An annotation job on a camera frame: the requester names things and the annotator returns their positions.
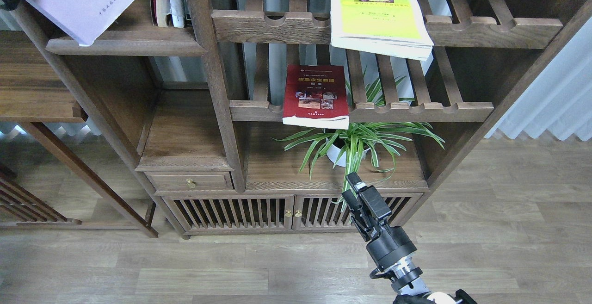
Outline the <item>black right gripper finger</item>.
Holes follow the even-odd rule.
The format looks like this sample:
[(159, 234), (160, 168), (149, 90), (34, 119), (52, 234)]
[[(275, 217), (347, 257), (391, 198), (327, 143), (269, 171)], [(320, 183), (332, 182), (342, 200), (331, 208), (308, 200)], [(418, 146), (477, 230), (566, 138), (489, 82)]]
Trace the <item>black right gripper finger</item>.
[(361, 233), (380, 232), (379, 227), (388, 224), (391, 209), (374, 186), (366, 186), (357, 173), (350, 173), (346, 181), (351, 190), (342, 193), (349, 207), (351, 219)]

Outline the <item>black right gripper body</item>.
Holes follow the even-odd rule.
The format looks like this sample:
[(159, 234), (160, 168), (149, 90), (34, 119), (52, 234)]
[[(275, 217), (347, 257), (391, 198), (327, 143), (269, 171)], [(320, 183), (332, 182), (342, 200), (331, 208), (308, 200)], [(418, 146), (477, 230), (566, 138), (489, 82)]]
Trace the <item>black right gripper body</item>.
[(365, 207), (356, 211), (350, 208), (350, 212), (351, 221), (367, 243), (366, 249), (379, 272), (410, 272), (416, 268), (412, 263), (416, 247), (402, 227), (389, 226), (391, 211), (378, 217)]

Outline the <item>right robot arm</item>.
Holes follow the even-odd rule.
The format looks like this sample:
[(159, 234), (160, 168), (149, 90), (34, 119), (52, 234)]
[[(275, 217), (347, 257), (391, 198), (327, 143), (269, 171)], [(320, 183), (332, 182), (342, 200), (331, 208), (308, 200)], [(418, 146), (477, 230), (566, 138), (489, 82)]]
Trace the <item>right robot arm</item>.
[(432, 292), (423, 279), (422, 270), (412, 257), (416, 246), (401, 226), (389, 226), (391, 209), (374, 186), (366, 186), (357, 173), (346, 176), (351, 190), (342, 193), (351, 212), (351, 220), (366, 241), (366, 249), (376, 264), (371, 279), (385, 278), (397, 293), (395, 304), (475, 304), (459, 289), (454, 296)]

